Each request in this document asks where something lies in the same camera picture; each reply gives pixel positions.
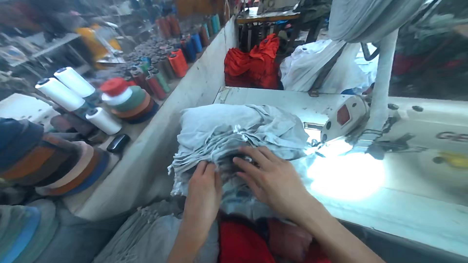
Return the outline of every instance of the white thread spool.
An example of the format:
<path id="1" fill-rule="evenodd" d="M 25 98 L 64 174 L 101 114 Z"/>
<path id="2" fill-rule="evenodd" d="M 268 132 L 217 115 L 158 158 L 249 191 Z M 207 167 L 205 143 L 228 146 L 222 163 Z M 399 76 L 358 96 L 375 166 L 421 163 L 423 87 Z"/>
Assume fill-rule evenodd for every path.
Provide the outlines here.
<path id="1" fill-rule="evenodd" d="M 82 98 L 86 98 L 96 91 L 89 82 L 69 66 L 57 70 L 54 76 Z"/>
<path id="2" fill-rule="evenodd" d="M 67 111 L 77 110 L 85 104 L 85 100 L 55 78 L 38 81 L 36 88 Z"/>
<path id="3" fill-rule="evenodd" d="M 88 110 L 86 119 L 108 135 L 116 134 L 122 129 L 122 125 L 101 107 Z"/>

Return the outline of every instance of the hand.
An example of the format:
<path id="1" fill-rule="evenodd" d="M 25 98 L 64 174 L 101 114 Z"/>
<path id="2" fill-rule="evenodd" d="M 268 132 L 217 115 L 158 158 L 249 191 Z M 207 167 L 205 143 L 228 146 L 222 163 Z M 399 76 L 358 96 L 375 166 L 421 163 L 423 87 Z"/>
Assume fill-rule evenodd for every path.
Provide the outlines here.
<path id="1" fill-rule="evenodd" d="M 215 169 L 216 165 L 212 163 L 198 163 L 189 182 L 189 194 L 183 211 L 181 228 L 188 235 L 203 239 L 203 242 L 216 219 L 221 202 L 221 178 Z"/>
<path id="2" fill-rule="evenodd" d="M 307 192 L 294 166 L 272 153 L 267 147 L 241 147 L 240 152 L 252 157 L 260 167 L 235 157 L 234 163 L 244 172 L 238 172 L 260 202 L 296 223 L 307 220 L 305 211 L 322 205 Z"/>

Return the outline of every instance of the orange thread spool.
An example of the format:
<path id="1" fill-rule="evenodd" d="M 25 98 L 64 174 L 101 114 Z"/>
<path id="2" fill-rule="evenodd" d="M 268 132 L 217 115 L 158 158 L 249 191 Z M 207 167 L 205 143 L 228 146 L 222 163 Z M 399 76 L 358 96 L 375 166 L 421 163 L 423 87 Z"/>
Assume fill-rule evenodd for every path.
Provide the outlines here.
<path id="1" fill-rule="evenodd" d="M 185 60 L 185 56 L 183 55 L 182 49 L 179 48 L 176 51 L 173 51 L 172 54 L 175 54 L 175 55 L 177 55 L 177 57 L 180 58 L 180 63 L 181 63 L 181 66 L 182 66 L 182 70 L 187 72 L 187 70 L 189 69 L 189 66 L 187 65 L 187 61 Z"/>
<path id="2" fill-rule="evenodd" d="M 178 56 L 177 54 L 171 54 L 169 56 L 169 62 L 171 63 L 171 66 L 174 69 L 177 77 L 181 78 L 185 76 L 187 70 L 184 70 L 185 68 L 183 66 L 183 61 L 181 60 L 180 56 Z"/>

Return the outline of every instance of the forearm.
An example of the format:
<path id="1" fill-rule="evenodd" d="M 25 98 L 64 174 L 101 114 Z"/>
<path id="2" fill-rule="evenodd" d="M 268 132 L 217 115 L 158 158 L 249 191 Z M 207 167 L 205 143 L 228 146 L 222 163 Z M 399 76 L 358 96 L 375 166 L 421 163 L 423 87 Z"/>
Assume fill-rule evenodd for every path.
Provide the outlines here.
<path id="1" fill-rule="evenodd" d="M 333 263 L 384 262 L 321 204 L 314 204 L 298 223 L 317 239 Z"/>
<path id="2" fill-rule="evenodd" d="M 167 263 L 192 263 L 206 238 L 182 222 Z"/>

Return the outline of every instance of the left hand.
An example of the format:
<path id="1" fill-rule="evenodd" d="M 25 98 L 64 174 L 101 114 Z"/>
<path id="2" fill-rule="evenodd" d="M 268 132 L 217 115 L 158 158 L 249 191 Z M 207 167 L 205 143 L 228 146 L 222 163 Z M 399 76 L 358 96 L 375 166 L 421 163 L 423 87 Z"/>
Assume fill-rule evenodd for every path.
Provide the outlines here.
<path id="1" fill-rule="evenodd" d="M 189 182 L 189 194 L 185 200 L 182 228 L 192 238 L 203 240 L 216 219 L 221 203 L 222 183 L 215 172 L 216 165 L 201 161 Z"/>

